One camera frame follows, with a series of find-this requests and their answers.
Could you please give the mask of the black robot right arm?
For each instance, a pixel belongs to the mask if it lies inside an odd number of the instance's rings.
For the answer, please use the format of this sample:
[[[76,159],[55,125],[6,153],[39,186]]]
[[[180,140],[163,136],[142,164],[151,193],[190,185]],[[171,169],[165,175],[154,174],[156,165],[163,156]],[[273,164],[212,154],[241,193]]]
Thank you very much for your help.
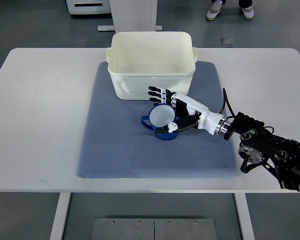
[[[272,126],[265,126],[264,122],[242,112],[234,114],[225,89],[222,94],[223,105],[219,112],[227,106],[231,116],[222,123],[219,133],[226,141],[234,133],[239,135],[241,172],[247,174],[262,166],[278,180],[281,189],[300,192],[300,143],[275,135]]]

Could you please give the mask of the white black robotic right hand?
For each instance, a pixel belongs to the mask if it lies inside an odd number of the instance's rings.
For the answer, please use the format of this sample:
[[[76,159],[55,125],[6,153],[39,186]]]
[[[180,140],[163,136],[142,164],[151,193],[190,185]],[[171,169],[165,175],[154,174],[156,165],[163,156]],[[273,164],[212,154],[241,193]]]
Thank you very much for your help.
[[[177,119],[155,130],[158,134],[179,133],[190,128],[206,130],[211,135],[226,134],[230,122],[220,113],[211,112],[207,106],[187,95],[165,88],[150,86],[148,94],[154,104],[168,104],[176,112]]]

